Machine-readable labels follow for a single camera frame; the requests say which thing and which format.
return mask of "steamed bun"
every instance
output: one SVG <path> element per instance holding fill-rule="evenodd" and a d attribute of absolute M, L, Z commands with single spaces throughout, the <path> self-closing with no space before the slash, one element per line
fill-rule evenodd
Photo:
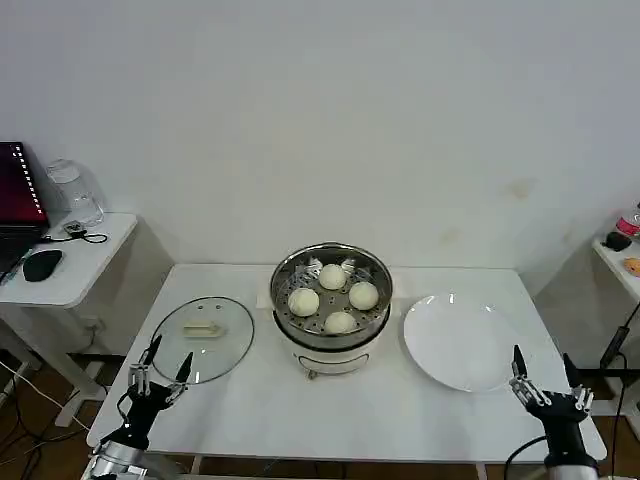
<path fill-rule="evenodd" d="M 344 284 L 347 282 L 347 273 L 340 265 L 325 265 L 322 267 L 322 270 L 320 270 L 318 280 L 320 281 L 320 285 L 327 290 L 338 290 L 344 287 Z"/>
<path fill-rule="evenodd" d="M 289 295 L 289 310 L 298 317 L 309 317 L 318 311 L 320 298 L 310 288 L 297 288 Z"/>
<path fill-rule="evenodd" d="M 358 282 L 349 290 L 349 302 L 358 310 L 371 310 L 378 298 L 378 289 L 369 282 Z"/>
<path fill-rule="evenodd" d="M 347 312 L 335 312 L 325 320 L 324 330 L 327 333 L 344 333 L 352 330 L 355 324 L 356 320 Z"/>

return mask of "laptop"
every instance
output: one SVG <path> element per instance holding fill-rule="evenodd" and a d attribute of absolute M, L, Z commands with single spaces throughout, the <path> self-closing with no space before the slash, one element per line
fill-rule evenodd
<path fill-rule="evenodd" d="M 24 147 L 0 142 L 0 279 L 49 229 Z"/>

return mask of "white side table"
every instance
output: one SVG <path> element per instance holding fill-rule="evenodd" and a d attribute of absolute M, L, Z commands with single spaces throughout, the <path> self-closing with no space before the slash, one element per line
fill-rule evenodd
<path fill-rule="evenodd" d="M 49 231 L 53 238 L 64 238 L 61 225 L 67 217 Z M 94 381 L 101 362 L 91 362 L 82 370 L 61 348 L 58 322 L 48 315 L 47 309 L 57 309 L 77 321 L 73 307 L 77 306 L 94 285 L 111 259 L 116 255 L 137 223 L 133 214 L 106 213 L 104 221 L 89 229 L 89 233 L 102 233 L 109 238 L 105 243 L 90 244 L 83 240 L 38 246 L 35 251 L 61 250 L 63 258 L 52 276 L 38 283 L 27 282 L 20 267 L 12 278 L 0 285 L 0 317 L 34 351 L 71 382 L 76 389 L 73 398 L 56 420 L 58 426 L 68 426 L 85 400 L 103 400 L 105 392 Z"/>
<path fill-rule="evenodd" d="M 593 241 L 593 249 L 604 260 L 609 269 L 613 272 L 624 288 L 629 292 L 635 302 L 640 302 L 640 277 L 634 277 L 624 268 L 623 262 L 626 258 L 640 258 L 640 245 L 633 242 L 631 246 L 621 252 L 602 246 L 599 239 Z M 607 378 L 609 387 L 616 394 L 612 400 L 598 400 L 593 402 L 592 414 L 600 416 L 613 416 L 616 414 L 618 402 L 620 400 L 620 392 L 622 390 L 622 382 L 617 378 Z M 624 415 L 640 440 L 640 381 L 636 381 L 626 389 L 624 395 L 624 403 L 622 404 L 621 415 Z"/>

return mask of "glass lid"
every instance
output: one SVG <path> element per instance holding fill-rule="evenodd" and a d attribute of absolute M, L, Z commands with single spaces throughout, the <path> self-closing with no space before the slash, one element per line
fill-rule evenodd
<path fill-rule="evenodd" d="M 153 359 L 158 373 L 175 380 L 182 362 L 193 352 L 190 385 L 208 382 L 230 372 L 253 341 L 253 318 L 240 303 L 225 297 L 197 298 L 178 307 L 158 326 L 162 335 Z"/>

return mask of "robotic arm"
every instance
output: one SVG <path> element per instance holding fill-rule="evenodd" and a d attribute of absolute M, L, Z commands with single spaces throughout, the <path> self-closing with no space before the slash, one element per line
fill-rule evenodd
<path fill-rule="evenodd" d="M 563 355 L 571 393 L 549 392 L 537 388 L 527 377 L 527 367 L 520 348 L 513 349 L 513 393 L 531 415 L 542 422 L 549 455 L 545 466 L 552 480 L 596 480 L 597 463 L 582 441 L 580 422 L 589 416 L 593 392 L 582 386 L 578 369 Z"/>
<path fill-rule="evenodd" d="M 146 469 L 141 467 L 143 454 L 149 448 L 149 431 L 162 410 L 171 407 L 187 390 L 186 382 L 191 373 L 193 353 L 190 353 L 178 370 L 176 380 L 169 386 L 149 381 L 149 367 L 153 362 L 162 336 L 158 336 L 141 355 L 138 363 L 129 368 L 129 387 L 118 401 L 122 426 L 104 437 L 94 449 L 82 480 L 116 480 L 143 478 Z M 131 408 L 125 414 L 121 403 L 131 399 Z M 155 472 L 163 477 L 162 472 Z"/>

